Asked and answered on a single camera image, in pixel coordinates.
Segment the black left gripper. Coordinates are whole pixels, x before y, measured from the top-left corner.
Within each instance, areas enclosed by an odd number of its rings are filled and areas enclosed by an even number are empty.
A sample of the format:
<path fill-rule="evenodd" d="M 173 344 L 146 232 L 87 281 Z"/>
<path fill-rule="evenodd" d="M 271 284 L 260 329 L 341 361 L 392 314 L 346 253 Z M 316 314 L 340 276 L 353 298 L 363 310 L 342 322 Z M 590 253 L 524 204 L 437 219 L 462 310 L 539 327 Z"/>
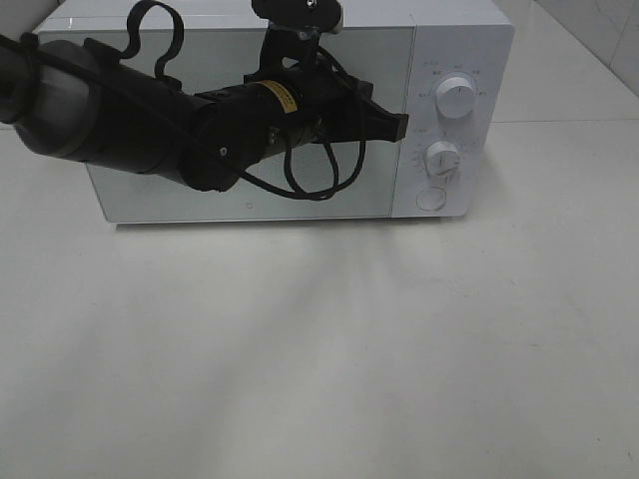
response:
<path fill-rule="evenodd" d="M 313 73 L 295 71 L 294 88 L 301 106 L 311 117 L 310 142 L 321 139 L 330 143 L 357 142 L 362 138 L 360 112 L 350 81 L 354 81 L 363 108 L 364 138 L 367 141 L 397 143 L 405 138 L 408 114 L 392 113 L 371 102 L 373 83 L 351 75 L 346 80 L 326 68 Z"/>

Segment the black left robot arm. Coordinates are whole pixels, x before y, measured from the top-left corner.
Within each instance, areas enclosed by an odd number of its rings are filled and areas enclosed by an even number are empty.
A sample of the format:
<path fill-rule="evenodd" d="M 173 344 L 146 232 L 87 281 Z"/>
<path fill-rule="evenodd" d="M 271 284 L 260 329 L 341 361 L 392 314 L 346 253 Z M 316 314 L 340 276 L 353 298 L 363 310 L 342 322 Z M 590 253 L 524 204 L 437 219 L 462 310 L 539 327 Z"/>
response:
<path fill-rule="evenodd" d="M 407 115 L 385 110 L 372 92 L 324 49 L 311 63 L 190 95 L 94 39 L 1 42 L 1 121 L 31 152 L 199 192 L 228 191 L 253 165 L 306 144 L 402 140 Z"/>

